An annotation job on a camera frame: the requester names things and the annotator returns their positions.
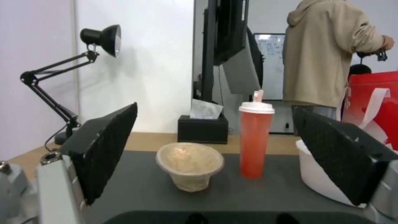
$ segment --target red bag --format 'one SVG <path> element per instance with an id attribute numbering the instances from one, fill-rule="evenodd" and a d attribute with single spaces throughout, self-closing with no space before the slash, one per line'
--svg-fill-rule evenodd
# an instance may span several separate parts
<path id="1" fill-rule="evenodd" d="M 351 76 L 343 122 L 359 126 L 398 151 L 398 72 Z"/>

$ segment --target beige hoodie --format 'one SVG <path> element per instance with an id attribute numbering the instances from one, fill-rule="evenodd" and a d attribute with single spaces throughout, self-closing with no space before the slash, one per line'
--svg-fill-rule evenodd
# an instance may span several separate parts
<path id="1" fill-rule="evenodd" d="M 380 49 L 383 37 L 362 11 L 344 0 L 304 0 L 287 22 L 283 99 L 338 107 L 352 54 Z"/>

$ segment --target lamp shade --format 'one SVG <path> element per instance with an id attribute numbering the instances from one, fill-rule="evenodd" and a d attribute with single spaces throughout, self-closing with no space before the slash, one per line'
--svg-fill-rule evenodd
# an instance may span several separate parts
<path id="1" fill-rule="evenodd" d="M 82 29 L 80 38 L 87 45 L 95 44 L 101 46 L 108 54 L 114 57 L 119 55 L 121 45 L 120 25 L 112 25 L 102 31 Z"/>

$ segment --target black foam pad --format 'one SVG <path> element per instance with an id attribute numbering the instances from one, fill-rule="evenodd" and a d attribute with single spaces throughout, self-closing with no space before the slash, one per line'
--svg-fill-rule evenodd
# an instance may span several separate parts
<path id="1" fill-rule="evenodd" d="M 134 103 L 89 120 L 59 149 L 71 157 L 88 205 L 101 196 L 111 178 L 136 118 Z"/>
<path id="2" fill-rule="evenodd" d="M 296 107 L 293 120 L 308 150 L 354 204 L 368 203 L 398 155 L 359 127 Z"/>

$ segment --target white lid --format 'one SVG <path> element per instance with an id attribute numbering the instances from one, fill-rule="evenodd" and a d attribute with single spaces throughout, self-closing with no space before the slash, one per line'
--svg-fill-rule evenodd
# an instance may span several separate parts
<path id="1" fill-rule="evenodd" d="M 243 102 L 239 107 L 239 111 L 254 114 L 274 114 L 275 110 L 272 104 L 262 102 Z"/>

